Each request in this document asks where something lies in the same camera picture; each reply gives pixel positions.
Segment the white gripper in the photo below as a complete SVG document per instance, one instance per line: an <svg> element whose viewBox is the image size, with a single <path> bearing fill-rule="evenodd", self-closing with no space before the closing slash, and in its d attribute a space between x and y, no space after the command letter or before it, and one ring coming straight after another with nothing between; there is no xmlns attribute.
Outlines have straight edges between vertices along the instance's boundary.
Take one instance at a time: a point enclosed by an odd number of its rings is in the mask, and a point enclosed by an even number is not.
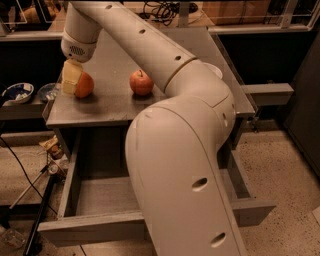
<svg viewBox="0 0 320 256"><path fill-rule="evenodd" d="M67 58L71 58L64 62L62 69L63 93L72 95L75 92L83 71L81 63L92 58L97 41L98 33L96 31L63 31L61 49Z"/></svg>

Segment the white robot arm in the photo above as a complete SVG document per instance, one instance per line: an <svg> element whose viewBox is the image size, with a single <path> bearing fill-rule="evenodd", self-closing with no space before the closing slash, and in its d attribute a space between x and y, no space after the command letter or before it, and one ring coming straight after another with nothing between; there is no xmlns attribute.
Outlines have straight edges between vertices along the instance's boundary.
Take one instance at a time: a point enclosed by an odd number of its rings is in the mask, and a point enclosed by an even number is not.
<svg viewBox="0 0 320 256"><path fill-rule="evenodd" d="M204 62L117 2L72 1L62 49L92 58L106 31L165 99L141 111L126 136L134 193L158 256L247 256L217 153L236 117L229 86Z"/></svg>

